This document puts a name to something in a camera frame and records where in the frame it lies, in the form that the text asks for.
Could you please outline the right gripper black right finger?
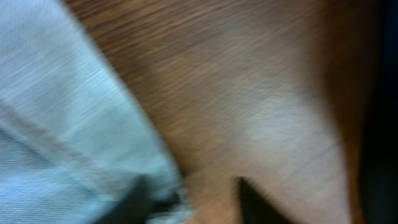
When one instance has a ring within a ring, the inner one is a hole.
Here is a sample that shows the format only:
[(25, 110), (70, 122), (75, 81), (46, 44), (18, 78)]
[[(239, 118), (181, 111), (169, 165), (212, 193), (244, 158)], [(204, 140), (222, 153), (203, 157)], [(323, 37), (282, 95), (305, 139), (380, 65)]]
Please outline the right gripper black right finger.
[(247, 178), (238, 177), (237, 185), (242, 224), (293, 224), (268, 202)]

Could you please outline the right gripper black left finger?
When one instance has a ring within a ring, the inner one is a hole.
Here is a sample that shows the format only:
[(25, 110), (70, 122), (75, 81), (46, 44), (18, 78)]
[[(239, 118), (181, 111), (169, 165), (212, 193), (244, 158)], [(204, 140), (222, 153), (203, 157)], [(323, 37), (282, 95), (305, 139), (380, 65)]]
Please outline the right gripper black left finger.
[(147, 179), (139, 177), (131, 191), (95, 224), (154, 223), (174, 212), (179, 204), (180, 199), (175, 192), (165, 200), (152, 200)]

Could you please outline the light blue denim shorts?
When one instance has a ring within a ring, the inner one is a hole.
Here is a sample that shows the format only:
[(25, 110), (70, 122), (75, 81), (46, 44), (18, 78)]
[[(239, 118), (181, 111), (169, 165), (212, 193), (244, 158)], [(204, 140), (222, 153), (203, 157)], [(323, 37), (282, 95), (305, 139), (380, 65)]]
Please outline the light blue denim shorts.
[(192, 209), (169, 150), (61, 1), (1, 2), (1, 222), (95, 223), (145, 177)]

